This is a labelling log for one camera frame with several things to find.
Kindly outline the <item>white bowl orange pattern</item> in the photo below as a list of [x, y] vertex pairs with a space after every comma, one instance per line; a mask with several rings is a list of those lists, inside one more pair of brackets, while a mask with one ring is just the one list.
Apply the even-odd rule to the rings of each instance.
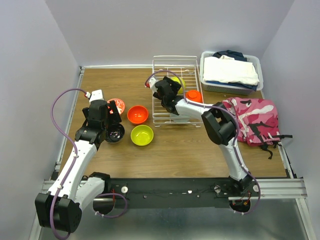
[[112, 98], [112, 99], [109, 99], [107, 102], [109, 103], [110, 101], [115, 102], [115, 105], [117, 107], [119, 114], [122, 115], [125, 111], [125, 108], [126, 108], [124, 101], [119, 98]]

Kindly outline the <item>lime green bowl front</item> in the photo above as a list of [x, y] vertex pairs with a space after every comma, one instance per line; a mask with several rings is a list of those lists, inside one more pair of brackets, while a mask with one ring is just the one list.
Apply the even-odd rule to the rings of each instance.
[[180, 89], [178, 90], [178, 95], [182, 95], [183, 94], [183, 88], [186, 87], [186, 83], [185, 81], [181, 78], [179, 79], [178, 77], [174, 76], [171, 78], [174, 82], [178, 83], [181, 85]]

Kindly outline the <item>lime green bowl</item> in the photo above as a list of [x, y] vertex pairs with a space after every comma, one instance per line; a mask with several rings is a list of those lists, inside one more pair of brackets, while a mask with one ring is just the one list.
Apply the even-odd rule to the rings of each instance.
[[178, 77], [174, 76], [171, 78], [174, 82], [178, 83], [181, 85], [180, 89], [178, 90], [178, 95], [182, 95], [183, 94], [183, 88], [186, 87], [186, 83], [185, 81], [181, 78], [179, 79]]
[[152, 142], [154, 132], [148, 125], [138, 125], [130, 133], [131, 141], [137, 146], [147, 146]]

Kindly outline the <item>beige floral ceramic bowl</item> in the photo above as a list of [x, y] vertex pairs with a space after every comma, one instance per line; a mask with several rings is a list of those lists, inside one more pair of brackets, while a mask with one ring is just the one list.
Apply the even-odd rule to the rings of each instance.
[[112, 124], [107, 127], [105, 140], [110, 144], [116, 144], [122, 140], [125, 135], [125, 128], [122, 124]]

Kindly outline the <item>teal checked white bowl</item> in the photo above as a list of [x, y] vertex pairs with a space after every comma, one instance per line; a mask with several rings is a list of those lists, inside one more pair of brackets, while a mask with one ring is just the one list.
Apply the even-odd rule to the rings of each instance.
[[187, 124], [190, 122], [190, 118], [185, 115], [169, 114], [170, 121], [176, 124]]

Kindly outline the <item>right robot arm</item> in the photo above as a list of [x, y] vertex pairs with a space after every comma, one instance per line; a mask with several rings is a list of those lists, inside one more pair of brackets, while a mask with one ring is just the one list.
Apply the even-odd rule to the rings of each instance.
[[153, 96], [161, 101], [167, 112], [201, 120], [209, 139], [222, 151], [229, 171], [229, 191], [241, 196], [247, 192], [253, 176], [250, 174], [238, 147], [239, 126], [221, 102], [204, 104], [178, 95], [182, 85], [164, 76], [162, 80], [151, 77], [145, 84]]

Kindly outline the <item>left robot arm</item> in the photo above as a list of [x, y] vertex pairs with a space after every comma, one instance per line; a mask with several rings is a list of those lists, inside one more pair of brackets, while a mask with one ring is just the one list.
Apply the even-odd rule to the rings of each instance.
[[78, 228], [83, 210], [95, 197], [107, 197], [111, 192], [110, 175], [93, 172], [83, 186], [79, 186], [84, 171], [97, 153], [100, 145], [107, 140], [118, 141], [123, 137], [124, 128], [115, 101], [93, 100], [82, 110], [85, 121], [72, 140], [73, 149], [60, 175], [47, 193], [35, 198], [39, 224], [51, 228], [59, 240]]

